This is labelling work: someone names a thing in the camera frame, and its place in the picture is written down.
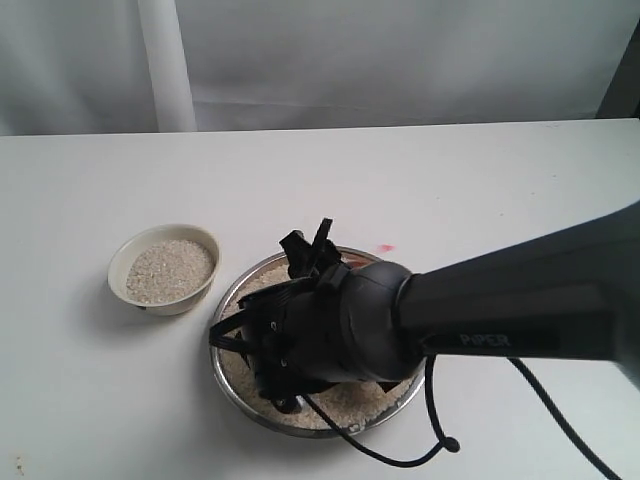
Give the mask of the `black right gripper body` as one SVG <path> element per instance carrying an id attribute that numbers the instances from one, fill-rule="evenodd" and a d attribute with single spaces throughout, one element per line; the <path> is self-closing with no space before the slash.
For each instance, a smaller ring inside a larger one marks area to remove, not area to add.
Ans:
<path id="1" fill-rule="evenodd" d="M 238 302 L 243 353 L 258 395 L 277 411 L 300 410 L 298 399 L 339 383 L 358 382 L 344 301 L 356 272 L 302 277 L 246 294 Z"/>

